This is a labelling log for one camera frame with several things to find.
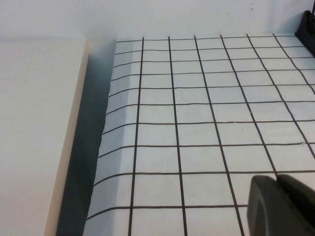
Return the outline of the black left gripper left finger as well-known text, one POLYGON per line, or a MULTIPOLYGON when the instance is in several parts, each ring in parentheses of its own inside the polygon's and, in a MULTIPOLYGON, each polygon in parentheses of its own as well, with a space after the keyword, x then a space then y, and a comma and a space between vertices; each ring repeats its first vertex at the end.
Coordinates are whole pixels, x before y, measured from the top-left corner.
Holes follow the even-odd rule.
POLYGON ((301 215, 268 176, 254 176, 251 180, 247 219, 251 236, 304 235, 301 215))

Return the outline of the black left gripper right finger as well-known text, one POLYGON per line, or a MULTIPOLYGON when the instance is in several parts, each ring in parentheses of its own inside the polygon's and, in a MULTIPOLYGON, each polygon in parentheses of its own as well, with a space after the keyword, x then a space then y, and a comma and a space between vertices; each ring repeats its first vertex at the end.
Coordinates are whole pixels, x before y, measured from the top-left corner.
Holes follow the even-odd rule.
POLYGON ((315 191, 290 175, 278 175, 277 183, 288 201, 285 217, 294 236, 315 234, 315 191))

